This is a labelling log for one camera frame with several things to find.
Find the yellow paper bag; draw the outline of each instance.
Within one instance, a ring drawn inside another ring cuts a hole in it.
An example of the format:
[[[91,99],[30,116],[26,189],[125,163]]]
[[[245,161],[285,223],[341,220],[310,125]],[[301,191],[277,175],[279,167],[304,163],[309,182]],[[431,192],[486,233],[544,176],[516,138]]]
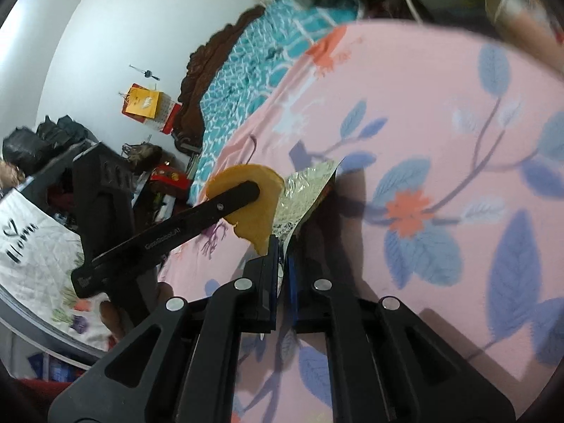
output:
[[[129,89],[128,106],[125,111],[148,119],[154,119],[160,95],[161,93],[157,91],[132,87]]]

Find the wall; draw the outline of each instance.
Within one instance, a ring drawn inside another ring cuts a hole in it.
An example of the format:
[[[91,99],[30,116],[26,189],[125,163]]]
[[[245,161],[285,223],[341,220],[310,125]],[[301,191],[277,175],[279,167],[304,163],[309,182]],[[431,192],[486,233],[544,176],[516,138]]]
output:
[[[45,114],[69,114],[115,151],[123,143],[151,142],[173,151],[171,136],[121,114],[132,83],[176,99],[190,54],[253,0],[82,0],[57,47],[39,103]],[[129,64],[150,69],[146,79]]]
[[[0,28],[0,140],[32,127],[51,59],[80,0],[18,0]]]

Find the teal blanket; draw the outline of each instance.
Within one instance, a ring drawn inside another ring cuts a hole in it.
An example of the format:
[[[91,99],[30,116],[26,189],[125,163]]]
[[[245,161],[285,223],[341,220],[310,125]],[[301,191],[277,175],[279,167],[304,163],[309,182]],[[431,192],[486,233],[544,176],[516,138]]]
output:
[[[204,144],[190,191],[195,202],[233,132],[266,101],[294,62],[339,24],[357,18],[357,8],[300,9],[276,0],[245,29],[200,101]]]

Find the silver screw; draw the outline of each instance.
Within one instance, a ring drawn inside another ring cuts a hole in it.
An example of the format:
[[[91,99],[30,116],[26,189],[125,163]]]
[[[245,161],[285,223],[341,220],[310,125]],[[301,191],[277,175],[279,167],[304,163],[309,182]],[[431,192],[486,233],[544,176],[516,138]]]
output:
[[[333,287],[333,283],[325,278],[320,278],[319,280],[315,281],[314,288],[318,291],[328,291]]]
[[[248,278],[239,278],[235,281],[235,289],[239,291],[244,291],[246,289],[250,289],[253,286],[253,282],[250,281]]]
[[[397,310],[400,306],[399,300],[395,297],[386,297],[382,301],[382,307],[386,310]]]
[[[169,299],[168,302],[166,303],[166,309],[171,312],[176,312],[180,310],[182,307],[184,307],[184,301],[179,297],[173,297],[172,299]]]

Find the pink fabric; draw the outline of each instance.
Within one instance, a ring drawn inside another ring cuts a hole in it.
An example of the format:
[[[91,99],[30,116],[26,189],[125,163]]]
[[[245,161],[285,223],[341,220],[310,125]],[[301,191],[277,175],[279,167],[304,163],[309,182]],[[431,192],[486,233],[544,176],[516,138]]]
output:
[[[563,92],[467,32],[353,24],[295,64],[216,171],[250,157],[287,176],[345,158],[335,216],[362,296],[400,298],[519,416],[564,354]],[[163,279],[202,298],[248,249],[220,224],[179,248]],[[281,310],[278,321],[244,341],[233,418],[332,421],[322,336],[296,338]]]

